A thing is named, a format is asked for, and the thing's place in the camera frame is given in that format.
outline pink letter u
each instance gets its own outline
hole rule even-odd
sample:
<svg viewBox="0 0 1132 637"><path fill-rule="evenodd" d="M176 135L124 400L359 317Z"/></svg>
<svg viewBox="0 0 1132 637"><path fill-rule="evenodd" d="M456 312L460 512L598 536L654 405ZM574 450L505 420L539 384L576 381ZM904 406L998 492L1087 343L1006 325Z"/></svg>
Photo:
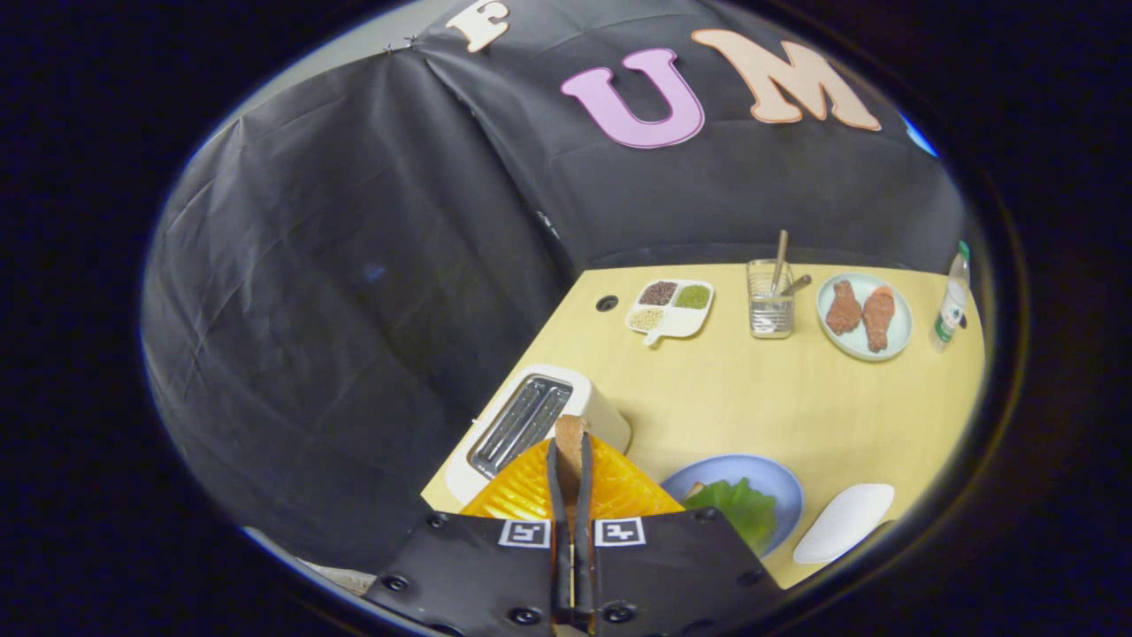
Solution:
<svg viewBox="0 0 1132 637"><path fill-rule="evenodd" d="M627 69L649 76L672 110L667 119L641 121L609 85L614 71L592 68L563 83L563 93L577 97L593 121L618 144L634 148L659 148L687 141L704 126L704 109L687 81L676 70L676 53L669 49L645 49L621 61Z"/></svg>

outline lettuce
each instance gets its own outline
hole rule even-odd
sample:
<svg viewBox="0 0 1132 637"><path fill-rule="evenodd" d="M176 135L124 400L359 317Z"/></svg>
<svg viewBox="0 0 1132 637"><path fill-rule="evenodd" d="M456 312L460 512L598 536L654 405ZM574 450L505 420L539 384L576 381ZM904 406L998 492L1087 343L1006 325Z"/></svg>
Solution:
<svg viewBox="0 0 1132 637"><path fill-rule="evenodd" d="M747 479L730 485L727 481L709 484L684 500L687 509L715 507L727 522L731 523L739 537L747 543L755 556L762 556L770 546L778 522L774 519L774 498L751 489Z"/></svg>

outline wooden tabletop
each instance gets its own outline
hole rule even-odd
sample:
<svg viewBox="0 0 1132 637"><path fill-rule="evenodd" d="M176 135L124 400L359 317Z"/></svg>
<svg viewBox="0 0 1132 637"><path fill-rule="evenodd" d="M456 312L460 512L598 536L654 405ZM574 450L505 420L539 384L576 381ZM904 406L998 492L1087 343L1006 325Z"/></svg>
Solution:
<svg viewBox="0 0 1132 637"><path fill-rule="evenodd" d="M798 292L794 334L783 341L751 336L745 264L588 270L512 371L543 363L589 378L633 430L628 458L658 483L720 454L757 454L786 465L801 483L806 503L795 532L763 559L782 587L821 568L795 563L794 549L842 490L858 483L893 485L895 500L885 519L916 502L966 431L985 358L974 300L967 305L967 329L942 354L931 346L945 275L837 265L792 268L814 282ZM911 307L911 343L890 361L852 359L822 330L817 290L849 270L880 276ZM655 278L707 281L715 298L696 336L662 338L650 350L642 345L644 335L625 327L625 312ZM620 302L599 311L595 304L607 294ZM455 513L462 506L444 481L449 462L421 496L434 508Z"/></svg>

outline water bottle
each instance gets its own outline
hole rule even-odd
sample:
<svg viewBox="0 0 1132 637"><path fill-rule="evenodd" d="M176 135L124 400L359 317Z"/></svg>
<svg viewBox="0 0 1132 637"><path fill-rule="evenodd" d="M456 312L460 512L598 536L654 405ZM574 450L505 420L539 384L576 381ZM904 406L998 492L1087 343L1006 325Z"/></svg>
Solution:
<svg viewBox="0 0 1132 637"><path fill-rule="evenodd" d="M971 287L971 249L959 241L959 253L951 261L947 273L947 291L943 293L940 303L940 315L935 317L932 327L932 346L936 352L943 352L963 320L963 309L967 307L968 290Z"/></svg>

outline toaster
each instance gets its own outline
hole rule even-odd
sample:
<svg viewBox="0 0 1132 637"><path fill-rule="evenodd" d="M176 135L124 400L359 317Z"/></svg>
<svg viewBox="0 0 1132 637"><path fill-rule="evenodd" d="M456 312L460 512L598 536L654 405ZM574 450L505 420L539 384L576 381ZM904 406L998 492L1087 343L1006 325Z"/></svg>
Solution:
<svg viewBox="0 0 1132 637"><path fill-rule="evenodd" d="M589 379L573 370L531 365L515 375L473 422L448 462L448 491L468 505L518 455L554 438L560 416L581 416L591 436L621 454L628 449L628 423Z"/></svg>

